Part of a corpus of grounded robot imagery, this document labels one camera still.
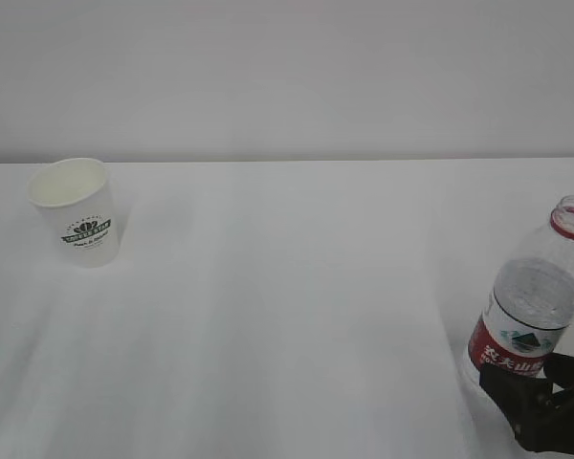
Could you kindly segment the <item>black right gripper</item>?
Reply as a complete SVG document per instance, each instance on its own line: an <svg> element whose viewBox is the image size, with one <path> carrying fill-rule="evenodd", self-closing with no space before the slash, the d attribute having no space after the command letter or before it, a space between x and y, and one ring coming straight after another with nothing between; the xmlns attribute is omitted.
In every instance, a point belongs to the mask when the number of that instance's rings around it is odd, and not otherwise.
<svg viewBox="0 0 574 459"><path fill-rule="evenodd" d="M516 426L516 440L524 449L574 455L574 357L552 353L543 372L547 379L482 365L479 386ZM565 390L552 393L552 383Z"/></svg>

